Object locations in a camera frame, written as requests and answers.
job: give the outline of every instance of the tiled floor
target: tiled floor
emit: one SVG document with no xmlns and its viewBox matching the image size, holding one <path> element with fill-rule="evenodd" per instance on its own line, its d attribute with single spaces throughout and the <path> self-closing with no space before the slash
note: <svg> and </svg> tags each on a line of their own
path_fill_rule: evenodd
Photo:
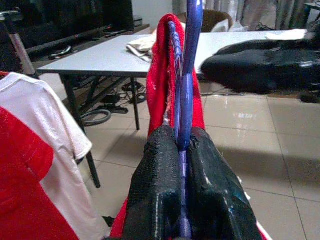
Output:
<svg viewBox="0 0 320 240">
<path fill-rule="evenodd" d="M 229 162 L 274 240 L 320 239 L 320 105 L 266 96 L 203 97 L 206 131 Z M 116 216 L 143 156 L 149 112 L 139 104 L 88 127 L 101 188 L 80 165 L 96 208 Z"/>
</svg>

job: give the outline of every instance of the wall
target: wall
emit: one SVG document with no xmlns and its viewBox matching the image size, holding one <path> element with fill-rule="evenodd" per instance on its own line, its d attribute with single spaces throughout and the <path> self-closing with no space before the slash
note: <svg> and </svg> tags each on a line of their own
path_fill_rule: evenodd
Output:
<svg viewBox="0 0 320 240">
<path fill-rule="evenodd" d="M 133 15 L 140 15 L 144 24 L 156 28 L 161 17 L 173 12 L 173 0 L 132 0 Z"/>
</svg>

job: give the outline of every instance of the black device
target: black device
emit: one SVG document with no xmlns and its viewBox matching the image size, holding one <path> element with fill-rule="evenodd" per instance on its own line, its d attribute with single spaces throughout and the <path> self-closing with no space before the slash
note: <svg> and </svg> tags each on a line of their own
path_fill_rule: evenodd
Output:
<svg viewBox="0 0 320 240">
<path fill-rule="evenodd" d="M 2 0 L 0 12 L 19 8 L 16 26 L 32 54 L 107 30 L 133 30 L 132 0 Z"/>
</svg>

